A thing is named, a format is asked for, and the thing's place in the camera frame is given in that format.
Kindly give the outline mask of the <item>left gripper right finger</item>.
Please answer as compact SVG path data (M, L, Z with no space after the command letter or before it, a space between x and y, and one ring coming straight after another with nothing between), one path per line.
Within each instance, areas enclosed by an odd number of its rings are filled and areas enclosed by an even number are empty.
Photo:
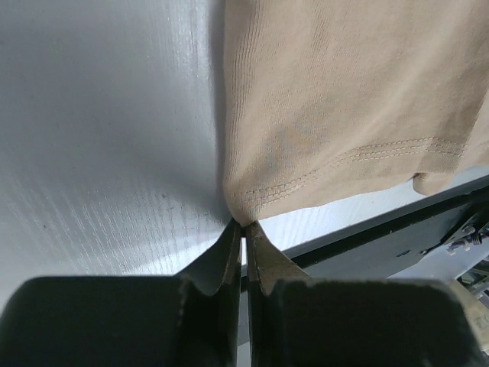
M259 224L245 238L252 365L473 365L471 327L445 285L312 278Z

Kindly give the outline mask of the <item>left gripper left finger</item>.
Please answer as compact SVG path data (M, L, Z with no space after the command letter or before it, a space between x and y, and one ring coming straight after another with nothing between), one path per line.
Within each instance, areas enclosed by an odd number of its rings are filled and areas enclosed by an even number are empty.
M3 366L233 366L241 228L171 276L33 278L1 315Z

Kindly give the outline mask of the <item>beige t shirt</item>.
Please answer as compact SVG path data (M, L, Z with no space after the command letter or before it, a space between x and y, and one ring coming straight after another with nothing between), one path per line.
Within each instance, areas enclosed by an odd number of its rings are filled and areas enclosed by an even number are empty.
M228 1L223 67L242 225L488 163L486 1Z

